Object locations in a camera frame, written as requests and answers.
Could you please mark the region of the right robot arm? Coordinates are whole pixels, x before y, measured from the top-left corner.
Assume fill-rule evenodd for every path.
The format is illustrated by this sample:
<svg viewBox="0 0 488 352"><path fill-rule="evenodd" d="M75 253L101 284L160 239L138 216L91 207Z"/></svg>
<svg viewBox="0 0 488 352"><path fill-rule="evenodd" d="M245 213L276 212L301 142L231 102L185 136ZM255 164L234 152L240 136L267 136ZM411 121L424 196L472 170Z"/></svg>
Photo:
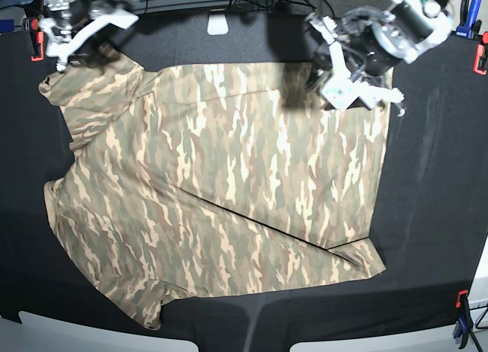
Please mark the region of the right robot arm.
<svg viewBox="0 0 488 352"><path fill-rule="evenodd" d="M109 25L126 30L139 19L131 12L135 0L43 1L47 16L40 19L39 28L48 37L46 55L57 59L60 73L96 33Z"/></svg>

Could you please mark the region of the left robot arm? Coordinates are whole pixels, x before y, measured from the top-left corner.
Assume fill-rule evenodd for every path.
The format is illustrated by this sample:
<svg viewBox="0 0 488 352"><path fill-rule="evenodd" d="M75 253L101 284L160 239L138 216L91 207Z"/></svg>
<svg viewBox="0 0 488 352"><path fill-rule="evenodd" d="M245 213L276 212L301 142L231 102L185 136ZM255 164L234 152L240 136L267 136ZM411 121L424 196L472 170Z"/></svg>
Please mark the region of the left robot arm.
<svg viewBox="0 0 488 352"><path fill-rule="evenodd" d="M386 74L444 43L453 20L440 0L390 0L380 10L362 6L331 18L313 12L304 20L312 68L307 89L340 111L362 103L371 110L392 104L405 114L404 94L387 86Z"/></svg>

